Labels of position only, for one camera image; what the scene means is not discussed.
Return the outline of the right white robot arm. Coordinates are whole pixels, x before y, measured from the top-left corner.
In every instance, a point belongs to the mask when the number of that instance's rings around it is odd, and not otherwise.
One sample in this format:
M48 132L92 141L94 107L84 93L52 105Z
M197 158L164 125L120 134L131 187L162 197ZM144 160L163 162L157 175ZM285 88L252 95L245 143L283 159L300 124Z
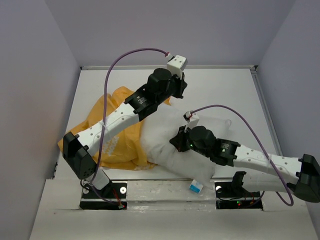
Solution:
M235 196L289 191L305 202L320 201L320 166L312 155L265 155L236 141L217 138L204 126L181 126L169 142L179 152L194 151L216 165L239 168L227 188Z

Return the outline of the white pillow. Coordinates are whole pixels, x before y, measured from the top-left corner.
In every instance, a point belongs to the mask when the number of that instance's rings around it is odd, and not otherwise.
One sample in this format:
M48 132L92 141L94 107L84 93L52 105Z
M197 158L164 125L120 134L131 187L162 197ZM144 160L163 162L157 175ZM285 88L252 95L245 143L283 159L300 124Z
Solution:
M147 160L168 171L213 189L216 164L191 149L185 132L184 111L161 104L142 124L140 143Z

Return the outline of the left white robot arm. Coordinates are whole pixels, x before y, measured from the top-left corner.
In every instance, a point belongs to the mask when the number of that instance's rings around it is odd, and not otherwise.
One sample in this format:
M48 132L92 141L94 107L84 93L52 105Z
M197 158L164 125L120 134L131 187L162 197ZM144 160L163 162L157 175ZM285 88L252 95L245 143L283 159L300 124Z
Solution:
M89 182L97 196L110 194L111 180L94 161L102 154L103 143L111 140L128 127L144 120L157 111L158 106L170 97L183 98L187 87L183 70L157 68L147 83L127 97L112 113L77 134L68 132L62 140L62 156L79 180Z

